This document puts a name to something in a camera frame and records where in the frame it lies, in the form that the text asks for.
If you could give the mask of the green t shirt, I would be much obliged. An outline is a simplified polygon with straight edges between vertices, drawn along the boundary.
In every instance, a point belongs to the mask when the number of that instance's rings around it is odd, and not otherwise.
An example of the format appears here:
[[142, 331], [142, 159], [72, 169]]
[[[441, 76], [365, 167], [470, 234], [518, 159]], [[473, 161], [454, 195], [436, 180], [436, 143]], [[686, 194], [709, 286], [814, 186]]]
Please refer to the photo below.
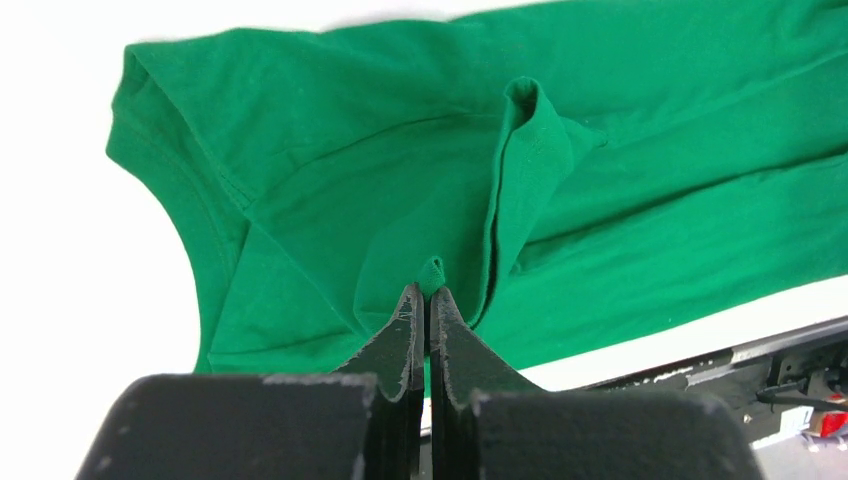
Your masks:
[[562, 1], [124, 52], [199, 373], [317, 373], [404, 287], [525, 368], [847, 271], [843, 1]]

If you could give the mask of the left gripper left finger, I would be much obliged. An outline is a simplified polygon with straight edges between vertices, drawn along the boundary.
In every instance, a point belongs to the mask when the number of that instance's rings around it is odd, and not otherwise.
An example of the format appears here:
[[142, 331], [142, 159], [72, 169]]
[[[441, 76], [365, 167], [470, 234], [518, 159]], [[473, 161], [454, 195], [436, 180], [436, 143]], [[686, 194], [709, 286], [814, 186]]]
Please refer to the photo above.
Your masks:
[[329, 373], [161, 374], [115, 401], [82, 479], [408, 479], [424, 397], [420, 288]]

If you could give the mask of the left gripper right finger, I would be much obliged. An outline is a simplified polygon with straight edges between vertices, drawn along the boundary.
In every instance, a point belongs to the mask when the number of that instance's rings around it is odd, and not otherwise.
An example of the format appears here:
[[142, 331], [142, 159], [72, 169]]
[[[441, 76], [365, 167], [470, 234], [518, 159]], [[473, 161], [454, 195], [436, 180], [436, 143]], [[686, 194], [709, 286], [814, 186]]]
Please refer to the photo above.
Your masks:
[[452, 293], [429, 303], [437, 479], [758, 479], [716, 398], [675, 391], [550, 392], [465, 323]]

